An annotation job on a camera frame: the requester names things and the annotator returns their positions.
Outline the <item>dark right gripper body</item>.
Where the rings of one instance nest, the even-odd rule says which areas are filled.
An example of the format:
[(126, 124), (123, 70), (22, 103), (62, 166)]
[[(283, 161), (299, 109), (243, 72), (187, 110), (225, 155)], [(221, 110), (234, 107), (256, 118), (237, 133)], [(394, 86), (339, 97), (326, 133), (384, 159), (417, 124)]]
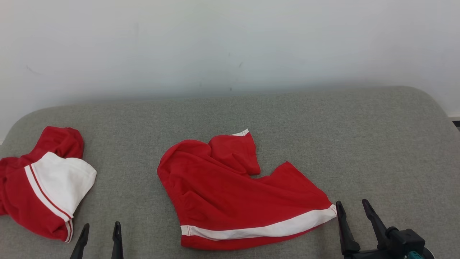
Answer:
[(344, 259), (394, 259), (387, 249), (366, 250), (363, 252), (343, 250)]

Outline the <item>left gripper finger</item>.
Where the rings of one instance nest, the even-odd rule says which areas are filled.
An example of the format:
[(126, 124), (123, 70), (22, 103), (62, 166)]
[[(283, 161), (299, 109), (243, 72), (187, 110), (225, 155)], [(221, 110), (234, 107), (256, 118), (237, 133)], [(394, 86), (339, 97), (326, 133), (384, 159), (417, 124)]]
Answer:
[(124, 259), (121, 224), (119, 221), (116, 221), (114, 225), (111, 259)]
[(74, 246), (74, 250), (70, 256), (70, 259), (82, 259), (85, 246), (87, 245), (88, 235), (89, 235), (90, 225), (86, 223), (82, 228), (82, 231), (79, 235), (76, 245)]

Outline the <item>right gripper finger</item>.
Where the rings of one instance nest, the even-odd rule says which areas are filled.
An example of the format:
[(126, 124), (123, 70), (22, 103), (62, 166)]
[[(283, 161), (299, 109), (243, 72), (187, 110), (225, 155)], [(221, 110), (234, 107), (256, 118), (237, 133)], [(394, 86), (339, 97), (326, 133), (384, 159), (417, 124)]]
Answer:
[(362, 205), (364, 211), (366, 213), (366, 217), (370, 220), (372, 224), (372, 228), (376, 239), (378, 241), (377, 248), (378, 249), (386, 249), (387, 248), (387, 237), (386, 237), (386, 226), (377, 215), (373, 207), (370, 205), (367, 199), (362, 200)]
[(339, 223), (339, 237), (342, 255), (357, 254), (361, 248), (360, 245), (354, 240), (352, 232), (347, 223), (347, 214), (341, 201), (336, 202), (337, 218)]

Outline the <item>red basketball jersey white sleeves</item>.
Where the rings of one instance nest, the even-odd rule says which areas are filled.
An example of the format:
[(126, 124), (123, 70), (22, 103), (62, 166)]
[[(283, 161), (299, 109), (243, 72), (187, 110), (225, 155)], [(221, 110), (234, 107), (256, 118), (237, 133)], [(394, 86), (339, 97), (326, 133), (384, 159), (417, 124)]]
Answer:
[(83, 152), (79, 131), (47, 126), (29, 154), (0, 159), (0, 216), (69, 243), (74, 213), (97, 176)]

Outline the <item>red shorts with white band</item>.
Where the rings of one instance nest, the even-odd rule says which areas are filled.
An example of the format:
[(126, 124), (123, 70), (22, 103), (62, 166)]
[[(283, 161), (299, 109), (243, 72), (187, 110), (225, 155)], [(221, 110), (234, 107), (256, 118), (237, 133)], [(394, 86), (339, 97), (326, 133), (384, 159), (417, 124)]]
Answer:
[(336, 206), (290, 162), (261, 172), (248, 129), (169, 148), (158, 177), (176, 210), (181, 245), (239, 250), (286, 241), (337, 217)]

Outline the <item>grey fabric sofa cushion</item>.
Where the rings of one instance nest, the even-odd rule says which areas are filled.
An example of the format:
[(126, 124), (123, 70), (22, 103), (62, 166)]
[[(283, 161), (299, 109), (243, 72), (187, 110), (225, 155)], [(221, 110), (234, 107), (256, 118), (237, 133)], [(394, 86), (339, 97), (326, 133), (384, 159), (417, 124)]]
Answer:
[(254, 249), (180, 245), (179, 221), (156, 173), (161, 156), (185, 139), (207, 142), (246, 128), (262, 175), (292, 163), (332, 202), (343, 203), (362, 249), (377, 244), (362, 206), (368, 199), (385, 225), (413, 229), (436, 259), (460, 259), (460, 131), (413, 87), (48, 108), (13, 125), (0, 159), (29, 153), (47, 125), (80, 131), (96, 182), (76, 210), (69, 244), (0, 216), (0, 259), (69, 259), (85, 223), (84, 259), (109, 259), (115, 221), (126, 259), (343, 259), (336, 219)]

